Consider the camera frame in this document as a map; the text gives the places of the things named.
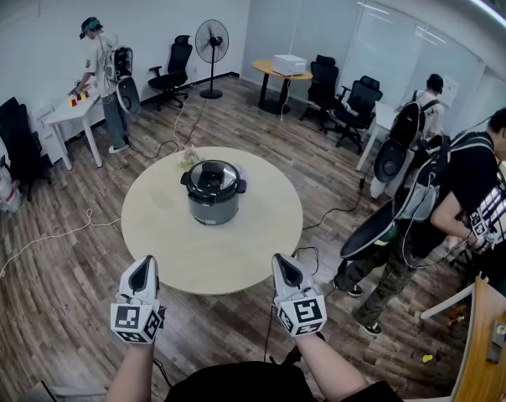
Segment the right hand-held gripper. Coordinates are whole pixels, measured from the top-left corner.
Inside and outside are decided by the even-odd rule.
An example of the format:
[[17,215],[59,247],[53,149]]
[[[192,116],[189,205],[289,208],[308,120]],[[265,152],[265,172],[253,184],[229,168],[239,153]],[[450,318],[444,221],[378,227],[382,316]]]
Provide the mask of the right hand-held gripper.
[[327,322],[324,296],[314,286],[309,269],[294,257],[272,258],[277,317],[291,337],[320,332]]

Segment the pink artificial flower bouquet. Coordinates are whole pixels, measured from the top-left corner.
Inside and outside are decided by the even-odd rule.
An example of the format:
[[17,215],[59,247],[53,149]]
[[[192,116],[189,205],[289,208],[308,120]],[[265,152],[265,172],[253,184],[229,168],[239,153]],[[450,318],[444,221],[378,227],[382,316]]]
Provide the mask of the pink artificial flower bouquet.
[[178,153],[178,167],[185,172],[204,160],[195,147],[185,147]]

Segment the round yellow table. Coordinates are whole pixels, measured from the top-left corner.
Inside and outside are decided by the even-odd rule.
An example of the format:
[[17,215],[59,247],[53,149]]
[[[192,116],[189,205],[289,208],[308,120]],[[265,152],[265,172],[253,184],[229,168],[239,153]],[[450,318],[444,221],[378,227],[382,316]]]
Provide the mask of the round yellow table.
[[[281,75],[272,69],[273,63],[271,60],[255,60],[252,65],[257,71],[261,72],[264,75],[258,107],[263,111],[271,113],[272,115],[278,115],[282,120],[283,116],[290,111],[290,108],[287,106],[287,100],[289,98],[289,89],[291,82],[293,80],[310,81],[312,80],[312,73],[305,71],[300,75]],[[266,98],[268,81],[271,76],[283,79],[279,100],[267,100]]]

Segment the pack of water bottles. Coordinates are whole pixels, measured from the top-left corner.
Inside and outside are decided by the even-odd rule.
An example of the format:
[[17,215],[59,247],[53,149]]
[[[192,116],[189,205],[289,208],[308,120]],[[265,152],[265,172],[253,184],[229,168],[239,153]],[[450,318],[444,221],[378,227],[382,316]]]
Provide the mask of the pack of water bottles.
[[4,165],[0,166],[0,212],[15,214],[21,206],[18,183],[11,179]]

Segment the white box appliance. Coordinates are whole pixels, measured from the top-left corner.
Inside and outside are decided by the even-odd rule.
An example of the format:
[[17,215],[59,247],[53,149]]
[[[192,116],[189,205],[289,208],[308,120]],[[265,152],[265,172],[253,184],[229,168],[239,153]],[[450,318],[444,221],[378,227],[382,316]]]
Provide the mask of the white box appliance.
[[276,54],[272,60],[272,70],[283,76],[303,75],[307,61],[292,54]]

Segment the black pressure cooker body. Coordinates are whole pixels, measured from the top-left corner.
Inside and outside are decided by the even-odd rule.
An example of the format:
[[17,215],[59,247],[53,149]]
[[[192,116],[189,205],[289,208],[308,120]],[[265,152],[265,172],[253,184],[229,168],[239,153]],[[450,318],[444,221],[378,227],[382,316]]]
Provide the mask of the black pressure cooker body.
[[192,216],[201,224],[219,225],[232,220],[239,210],[239,194],[234,193],[221,201],[202,199],[188,194],[188,206]]

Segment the wooden desk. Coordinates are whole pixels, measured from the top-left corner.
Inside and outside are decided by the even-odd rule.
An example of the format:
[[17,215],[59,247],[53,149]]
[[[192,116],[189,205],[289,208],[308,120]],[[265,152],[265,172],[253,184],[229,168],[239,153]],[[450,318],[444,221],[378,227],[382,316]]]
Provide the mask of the wooden desk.
[[506,322],[506,298],[477,277],[467,341],[452,402],[500,402],[506,391],[506,342],[497,364],[487,361],[494,324]]

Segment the black silver pressure cooker lid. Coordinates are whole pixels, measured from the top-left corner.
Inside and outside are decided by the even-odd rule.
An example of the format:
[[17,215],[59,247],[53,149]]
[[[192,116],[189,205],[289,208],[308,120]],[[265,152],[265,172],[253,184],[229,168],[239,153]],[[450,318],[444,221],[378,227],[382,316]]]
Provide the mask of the black silver pressure cooker lid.
[[220,160],[196,163],[183,173],[180,183],[186,187],[188,197],[200,204],[222,203],[247,189],[238,169]]

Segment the round beige table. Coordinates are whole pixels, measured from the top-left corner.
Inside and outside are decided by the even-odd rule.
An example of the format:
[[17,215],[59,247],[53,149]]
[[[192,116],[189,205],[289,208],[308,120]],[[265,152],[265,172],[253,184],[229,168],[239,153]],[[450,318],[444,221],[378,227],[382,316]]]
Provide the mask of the round beige table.
[[[121,211],[123,239],[133,259],[156,259],[165,286],[196,295],[241,291],[271,276],[275,253],[290,255],[297,247],[302,204],[286,175],[264,158],[228,147],[197,151],[246,170],[237,215],[220,225],[197,222],[174,153],[148,167],[129,188]],[[158,184],[180,192],[173,209],[154,206],[150,188]]]

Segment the black standing fan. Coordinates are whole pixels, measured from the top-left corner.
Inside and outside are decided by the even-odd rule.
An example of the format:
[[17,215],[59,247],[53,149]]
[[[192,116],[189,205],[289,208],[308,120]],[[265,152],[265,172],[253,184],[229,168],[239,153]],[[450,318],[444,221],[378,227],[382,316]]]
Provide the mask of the black standing fan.
[[200,92],[206,100],[219,99],[223,93],[214,88],[214,70],[229,48],[229,34],[226,27],[216,19],[204,21],[195,35],[195,48],[198,56],[210,65],[209,87]]

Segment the person's left forearm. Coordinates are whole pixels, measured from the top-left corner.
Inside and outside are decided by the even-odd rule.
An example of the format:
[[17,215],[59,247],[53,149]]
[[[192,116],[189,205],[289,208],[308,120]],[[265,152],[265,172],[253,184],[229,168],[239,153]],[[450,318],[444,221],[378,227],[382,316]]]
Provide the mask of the person's left forearm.
[[151,402],[154,343],[133,343],[126,351],[106,402]]

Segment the open black backpack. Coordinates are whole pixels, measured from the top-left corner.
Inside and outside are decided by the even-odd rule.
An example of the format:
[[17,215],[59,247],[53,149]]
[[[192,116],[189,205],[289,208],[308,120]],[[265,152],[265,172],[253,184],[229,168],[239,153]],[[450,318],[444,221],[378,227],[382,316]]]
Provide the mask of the open black backpack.
[[111,51],[108,68],[108,79],[116,87],[120,107],[130,115],[137,114],[141,101],[136,82],[132,77],[132,49],[124,46],[115,47]]
[[400,172],[420,127],[421,107],[412,101],[397,114],[374,161],[374,177],[381,183],[390,183]]
[[448,136],[435,136],[430,141],[417,143],[394,197],[349,236],[340,250],[342,260],[364,260],[388,246],[400,228],[408,228],[430,217],[450,149]]

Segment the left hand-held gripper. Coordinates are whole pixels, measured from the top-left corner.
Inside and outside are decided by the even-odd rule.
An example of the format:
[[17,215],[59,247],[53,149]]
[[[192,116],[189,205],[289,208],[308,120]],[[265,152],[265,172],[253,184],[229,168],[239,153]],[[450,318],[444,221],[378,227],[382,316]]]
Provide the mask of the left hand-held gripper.
[[[156,296],[158,285],[157,261],[152,255],[146,255],[123,272],[120,293]],[[129,302],[112,303],[111,330],[125,343],[151,344],[157,331],[163,328],[162,310],[158,299],[144,301],[132,298]]]

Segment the dark handheld device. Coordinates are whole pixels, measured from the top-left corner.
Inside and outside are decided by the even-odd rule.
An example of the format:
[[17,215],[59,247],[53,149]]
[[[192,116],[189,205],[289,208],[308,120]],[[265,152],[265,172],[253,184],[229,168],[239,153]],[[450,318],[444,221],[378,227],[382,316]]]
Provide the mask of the dark handheld device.
[[499,364],[505,338],[506,322],[494,322],[491,327],[491,337],[486,357],[488,363]]

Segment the person's black shirt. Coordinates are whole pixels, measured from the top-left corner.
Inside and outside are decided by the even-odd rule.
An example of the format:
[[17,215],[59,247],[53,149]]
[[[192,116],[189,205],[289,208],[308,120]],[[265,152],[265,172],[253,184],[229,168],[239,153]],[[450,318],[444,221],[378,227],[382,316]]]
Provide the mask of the person's black shirt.
[[200,369],[175,384],[164,402],[318,402],[296,365],[260,361]]

